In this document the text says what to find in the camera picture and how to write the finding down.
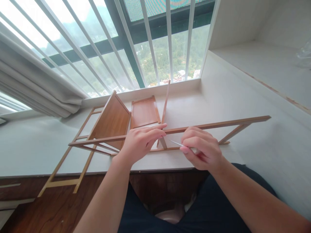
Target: finger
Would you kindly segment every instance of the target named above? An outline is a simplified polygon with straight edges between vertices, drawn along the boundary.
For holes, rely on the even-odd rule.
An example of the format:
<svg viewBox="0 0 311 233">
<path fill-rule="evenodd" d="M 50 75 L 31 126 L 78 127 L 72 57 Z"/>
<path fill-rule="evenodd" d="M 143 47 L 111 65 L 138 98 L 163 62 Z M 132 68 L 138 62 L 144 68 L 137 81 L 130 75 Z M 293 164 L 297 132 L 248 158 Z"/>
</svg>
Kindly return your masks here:
<svg viewBox="0 0 311 233">
<path fill-rule="evenodd" d="M 186 159 L 188 159 L 196 169 L 206 170 L 204 168 L 204 162 L 197 155 L 195 155 L 190 148 L 182 146 L 180 147 L 180 150 L 184 153 Z"/>
<path fill-rule="evenodd" d="M 181 137 L 181 143 L 183 143 L 185 139 L 192 138 L 192 137 L 199 137 L 208 142 L 218 143 L 217 139 L 214 138 L 211 134 L 204 134 L 203 132 L 204 131 L 196 131 L 193 129 L 185 131 L 185 133 Z"/>
<path fill-rule="evenodd" d="M 153 144 L 157 141 L 157 139 L 152 139 L 150 142 L 148 142 L 146 149 L 148 150 L 148 152 L 151 150 Z"/>
<path fill-rule="evenodd" d="M 166 133 L 163 130 L 156 128 L 156 129 L 153 129 L 153 130 L 145 133 L 144 139 L 146 139 L 146 141 L 149 142 L 153 139 L 159 139 L 159 138 L 162 138 L 164 136 L 166 136 Z"/>
<path fill-rule="evenodd" d="M 189 130 L 195 130 L 195 131 L 198 131 L 198 132 L 201 132 L 201 133 L 203 133 L 203 134 L 207 134 L 207 135 L 210 135 L 210 136 L 211 136 L 211 134 L 210 134 L 209 132 L 206 132 L 206 131 L 204 131 L 204 130 L 202 130 L 202 129 L 199 129 L 198 127 L 195 127 L 195 126 L 189 126 L 189 127 L 186 129 L 185 132 L 187 132 L 187 131 L 189 131 Z"/>
<path fill-rule="evenodd" d="M 167 124 L 166 123 L 164 123 L 164 124 L 158 124 L 158 125 L 155 125 L 155 126 L 152 126 L 152 127 L 145 127 L 145 128 L 143 128 L 143 132 L 145 132 L 145 133 L 147 133 L 147 132 L 149 132 L 149 131 L 151 131 L 151 130 L 154 130 L 154 129 L 163 129 L 163 128 L 165 128 L 167 126 Z"/>
<path fill-rule="evenodd" d="M 182 144 L 186 147 L 195 147 L 202 151 L 204 154 L 211 153 L 214 150 L 214 143 L 210 143 L 196 136 L 185 139 Z"/>
</svg>

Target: leg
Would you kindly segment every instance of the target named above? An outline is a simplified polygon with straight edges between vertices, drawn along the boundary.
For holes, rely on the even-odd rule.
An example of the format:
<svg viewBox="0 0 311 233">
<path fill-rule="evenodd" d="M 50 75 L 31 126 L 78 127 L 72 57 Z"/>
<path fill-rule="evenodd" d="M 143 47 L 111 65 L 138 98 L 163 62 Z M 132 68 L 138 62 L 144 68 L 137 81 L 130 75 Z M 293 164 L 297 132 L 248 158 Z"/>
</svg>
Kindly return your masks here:
<svg viewBox="0 0 311 233">
<path fill-rule="evenodd" d="M 124 210 L 119 226 L 119 233 L 123 232 L 174 232 L 173 224 L 151 215 L 136 195 L 129 183 Z"/>
<path fill-rule="evenodd" d="M 241 164 L 233 165 L 277 196 L 258 173 Z M 211 175 L 200 187 L 197 199 L 178 226 L 185 232 L 250 232 Z"/>
</svg>

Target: wooden board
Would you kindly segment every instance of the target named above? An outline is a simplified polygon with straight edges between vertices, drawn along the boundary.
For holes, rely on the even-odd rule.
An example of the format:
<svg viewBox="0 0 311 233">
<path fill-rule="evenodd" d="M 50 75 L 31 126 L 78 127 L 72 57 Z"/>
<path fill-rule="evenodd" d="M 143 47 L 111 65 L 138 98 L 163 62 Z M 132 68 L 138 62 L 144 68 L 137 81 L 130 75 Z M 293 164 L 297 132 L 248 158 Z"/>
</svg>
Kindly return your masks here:
<svg viewBox="0 0 311 233">
<path fill-rule="evenodd" d="M 131 113 L 117 96 L 112 93 L 99 118 L 97 119 L 88 140 L 115 137 L 127 133 Z M 107 144 L 121 149 L 124 141 L 109 142 Z"/>
<path fill-rule="evenodd" d="M 161 123 L 161 120 L 154 95 L 132 102 L 131 129 L 156 122 Z"/>
</svg>

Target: curtain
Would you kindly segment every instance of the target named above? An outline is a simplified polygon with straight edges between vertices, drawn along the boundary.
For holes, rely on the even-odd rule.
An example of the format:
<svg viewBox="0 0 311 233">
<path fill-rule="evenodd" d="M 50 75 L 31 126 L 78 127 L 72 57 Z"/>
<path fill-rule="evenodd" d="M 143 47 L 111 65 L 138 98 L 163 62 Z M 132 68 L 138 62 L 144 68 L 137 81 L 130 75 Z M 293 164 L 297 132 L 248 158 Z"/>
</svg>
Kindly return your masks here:
<svg viewBox="0 0 311 233">
<path fill-rule="evenodd" d="M 1 22 L 0 91 L 54 117 L 76 113 L 88 97 L 55 73 Z"/>
</svg>

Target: left hand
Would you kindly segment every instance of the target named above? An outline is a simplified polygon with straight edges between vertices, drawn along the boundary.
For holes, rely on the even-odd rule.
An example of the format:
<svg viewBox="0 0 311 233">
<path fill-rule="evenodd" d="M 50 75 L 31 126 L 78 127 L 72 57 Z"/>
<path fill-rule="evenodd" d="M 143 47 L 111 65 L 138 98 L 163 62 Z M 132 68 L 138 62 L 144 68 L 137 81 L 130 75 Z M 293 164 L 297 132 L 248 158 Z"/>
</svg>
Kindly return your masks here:
<svg viewBox="0 0 311 233">
<path fill-rule="evenodd" d="M 121 158 L 123 162 L 132 167 L 151 150 L 156 140 L 166 136 L 162 130 L 166 126 L 167 124 L 159 124 L 153 127 L 131 129 L 116 158 Z"/>
</svg>

